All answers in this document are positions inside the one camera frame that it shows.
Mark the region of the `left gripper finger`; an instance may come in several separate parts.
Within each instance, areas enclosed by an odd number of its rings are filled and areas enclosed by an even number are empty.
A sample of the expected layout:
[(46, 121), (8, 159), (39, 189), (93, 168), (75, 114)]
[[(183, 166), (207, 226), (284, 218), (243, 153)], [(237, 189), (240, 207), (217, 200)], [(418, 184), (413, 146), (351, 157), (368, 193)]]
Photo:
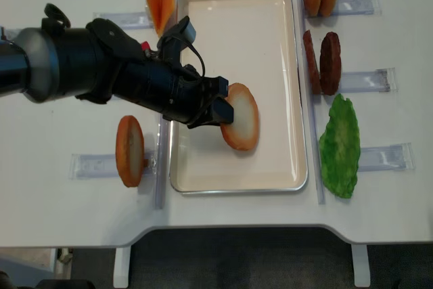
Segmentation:
[(228, 87), (229, 87), (229, 82), (227, 79), (218, 76), (216, 78), (217, 81), (217, 94), (220, 97), (227, 97), (228, 96)]
[(217, 97), (210, 105), (211, 125), (231, 124), (234, 119), (234, 109), (230, 103)]

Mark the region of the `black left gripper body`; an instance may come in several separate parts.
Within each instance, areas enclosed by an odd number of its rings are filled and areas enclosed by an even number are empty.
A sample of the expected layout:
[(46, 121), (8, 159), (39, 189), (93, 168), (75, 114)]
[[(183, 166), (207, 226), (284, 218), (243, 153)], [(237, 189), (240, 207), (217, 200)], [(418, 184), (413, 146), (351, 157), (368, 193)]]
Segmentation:
[(114, 94), (192, 129), (220, 124), (212, 107), (219, 83), (209, 77), (187, 80), (162, 62), (147, 61), (126, 64), (116, 78)]

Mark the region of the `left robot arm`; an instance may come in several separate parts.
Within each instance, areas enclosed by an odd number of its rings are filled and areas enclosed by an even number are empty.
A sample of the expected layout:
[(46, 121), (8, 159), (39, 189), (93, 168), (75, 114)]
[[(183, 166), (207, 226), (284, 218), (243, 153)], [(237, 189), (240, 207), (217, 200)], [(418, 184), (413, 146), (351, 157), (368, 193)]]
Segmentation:
[(73, 28), (55, 5), (45, 6), (38, 28), (1, 37), (1, 94), (23, 93), (43, 103), (74, 96), (94, 104), (112, 97), (161, 113), (190, 129), (230, 124), (228, 82), (181, 63), (196, 32), (188, 17), (165, 32), (156, 50), (141, 44), (105, 18)]

